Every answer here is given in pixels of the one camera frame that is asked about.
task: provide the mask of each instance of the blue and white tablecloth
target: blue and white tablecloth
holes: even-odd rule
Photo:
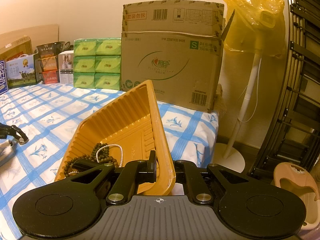
[[[12,217],[13,203],[24,192],[53,182],[78,124],[122,93],[38,84],[0,96],[0,122],[18,126],[29,138],[13,154],[0,155],[0,240],[21,236]],[[172,158],[206,167],[212,159],[218,115],[162,102],[158,106]]]

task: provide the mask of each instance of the yellow plastic bag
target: yellow plastic bag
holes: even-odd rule
[[[261,49],[268,56],[280,56],[286,52],[284,0],[224,1],[228,6],[227,19],[236,10],[225,49],[253,53]]]

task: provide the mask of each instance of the white pole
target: white pole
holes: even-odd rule
[[[259,68],[259,63],[260,63],[261,57],[262,57],[261,50],[259,50],[258,52],[256,52],[254,54],[254,59],[253,59],[251,74],[250,74],[250,78],[249,78],[249,83],[248,83],[248,87],[247,87],[247,90],[246,90],[245,95],[244,95],[244,99],[243,99],[243,102],[242,102],[240,113],[238,115],[238,119],[236,121],[236,125],[235,125],[235,127],[234,127],[234,129],[232,131],[232,135],[231,135],[231,137],[229,139],[229,142],[228,142],[228,145],[226,147],[226,150],[225,150],[225,152],[223,154],[223,158],[225,158],[225,159],[229,157],[230,151],[232,149],[232,146],[233,146],[234,142],[236,141],[236,137],[237,137],[237,135],[239,133],[241,124],[243,122],[243,118],[244,118],[245,112],[247,111],[247,108],[248,108],[248,105],[249,105],[249,102],[250,102],[250,98],[251,98],[251,95],[252,95],[254,83],[255,83],[257,75],[258,75],[258,68]]]

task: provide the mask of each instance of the orange basket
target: orange basket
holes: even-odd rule
[[[157,180],[139,185],[138,193],[168,195],[171,192],[176,174],[151,80],[116,98],[78,125],[55,181],[65,177],[63,167],[68,161],[90,155],[98,142],[119,144],[124,153],[123,166],[133,160],[148,160],[150,150],[155,150]],[[121,159],[118,147],[110,147],[109,154],[118,161]]]

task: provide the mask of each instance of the stack of tissue packs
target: stack of tissue packs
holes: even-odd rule
[[[75,40],[74,87],[120,90],[120,69],[121,38]]]

